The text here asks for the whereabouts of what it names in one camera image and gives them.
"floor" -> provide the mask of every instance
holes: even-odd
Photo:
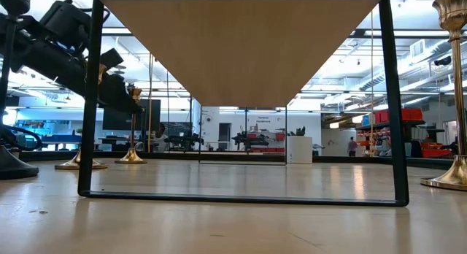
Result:
[[[93,172],[93,189],[391,199],[390,166],[201,165],[150,161]],[[467,193],[419,185],[406,208],[197,204],[84,199],[77,172],[34,163],[38,177],[0,182],[0,253],[464,253]]]

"fluorescent light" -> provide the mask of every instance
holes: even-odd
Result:
[[[127,28],[102,28],[102,36],[106,35],[115,35],[115,34],[131,34],[131,31],[129,31]]]
[[[276,112],[276,110],[248,110],[251,113],[258,113],[258,112]]]
[[[224,110],[238,110],[238,107],[219,107],[219,109],[224,109]]]
[[[365,31],[365,36],[371,36],[371,31]],[[373,36],[381,36],[381,31],[373,31]],[[394,31],[394,36],[449,36],[448,31]]]
[[[339,128],[339,123],[332,123],[332,124],[329,125],[329,128],[338,129]]]
[[[439,95],[438,92],[403,92],[404,95]]]
[[[363,121],[363,115],[352,118],[352,123],[361,123]]]

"white wall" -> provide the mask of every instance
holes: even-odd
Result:
[[[464,97],[464,104],[467,104],[466,97]],[[437,101],[430,102],[429,105],[430,109],[423,112],[423,120],[427,123],[435,123],[437,129],[443,129],[443,123],[456,120],[455,105],[448,107],[443,101],[441,103]],[[449,145],[448,135],[449,133],[437,133],[436,138],[438,142]]]
[[[258,122],[259,129],[274,130],[285,128],[285,113],[254,113],[249,112],[247,115],[247,129],[255,126]],[[245,113],[244,112],[221,112],[219,123],[231,123],[231,137],[236,136],[241,132],[240,126],[245,131]],[[288,114],[287,116],[287,131],[295,132],[297,128],[306,127],[305,136],[313,138],[314,144],[321,145],[321,114],[304,113],[304,114]]]
[[[356,130],[341,130],[341,129],[323,129],[321,142],[324,156],[347,156],[347,148],[353,137],[357,141]]]

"gold stand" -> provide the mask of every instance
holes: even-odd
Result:
[[[139,98],[141,96],[141,89],[137,88],[129,88],[128,91],[130,95],[133,97],[133,100],[137,103],[139,102]],[[147,163],[147,161],[142,160],[137,154],[136,150],[134,149],[134,129],[136,128],[136,115],[131,115],[131,136],[130,136],[130,149],[126,155],[121,158],[120,160],[116,160],[115,163]]]
[[[78,154],[75,155],[73,159],[70,161],[55,165],[55,169],[60,170],[79,170],[80,169],[80,161],[81,161],[81,148],[78,151]],[[99,163],[98,161],[93,159],[93,169],[106,169],[107,165],[105,163]]]
[[[137,154],[134,147],[128,150],[128,153],[121,158],[116,160],[115,163],[147,163],[147,161],[142,160]]]
[[[460,68],[461,29],[467,23],[467,0],[435,0],[433,7],[439,13],[439,25],[449,32],[452,45],[452,65],[454,70],[455,108],[458,122],[458,150],[451,168],[442,176],[422,178],[422,185],[467,191],[467,144],[466,114],[462,89],[462,70]]]
[[[445,174],[435,178],[422,178],[421,183],[437,188],[467,191],[467,156],[456,156],[451,168]]]

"ceiling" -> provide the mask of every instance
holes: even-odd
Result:
[[[56,0],[32,0],[29,14],[40,19],[54,1]],[[73,1],[76,6],[81,8],[92,6],[92,0]],[[429,97],[435,92],[449,92],[452,87],[452,81],[447,74],[424,83],[420,82],[429,78],[430,74],[433,77],[451,69],[449,65],[434,66],[430,62],[435,57],[441,58],[449,54],[449,51],[431,54],[434,47],[445,42],[446,37],[446,34],[441,32],[439,28],[438,13],[432,8],[432,3],[433,0],[391,0],[397,38],[395,43],[399,57],[400,85],[402,88],[409,89],[404,90],[406,93],[417,93],[405,95],[404,100],[406,101],[403,103],[411,102],[407,105],[417,104],[418,101],[414,100]],[[372,26],[376,30],[373,39],[371,38]],[[147,49],[135,37],[128,34],[123,24],[115,16],[111,15],[104,27],[104,33],[111,34],[111,36],[103,37],[102,52],[113,47],[116,48],[125,60],[122,63],[125,69],[121,71],[125,72],[123,76],[126,81],[135,82],[137,87],[145,90],[149,89],[150,54]],[[321,104],[322,111],[330,112],[357,112],[369,109],[367,104],[371,97],[369,94],[371,87],[367,87],[364,91],[360,88],[366,82],[371,81],[372,74],[375,81],[375,77],[382,72],[382,42],[379,39],[379,27],[379,10],[376,7],[373,11],[373,23],[370,14],[357,27],[357,31],[351,34],[354,37],[346,39],[325,65],[303,86],[302,92],[290,102],[289,109],[307,110],[307,107],[316,107],[312,104]],[[410,58],[411,45],[424,37],[430,38],[425,41],[426,52],[419,58]],[[154,65],[153,79],[155,81],[153,88],[159,89],[153,95],[162,99],[163,107],[168,106],[167,96],[170,97],[171,103],[174,102],[174,105],[170,106],[171,108],[183,107],[184,109],[189,106],[190,94],[184,91],[183,86],[159,62]],[[60,88],[60,85],[27,68],[23,70],[23,74],[13,75],[9,86],[9,93],[12,95],[33,96],[45,99],[45,101],[49,98],[63,99],[69,95],[66,89]],[[385,78],[382,79],[381,83],[375,83],[373,90],[378,92],[374,96],[376,100],[374,106],[384,105]],[[81,101],[72,102],[73,105],[82,105]]]

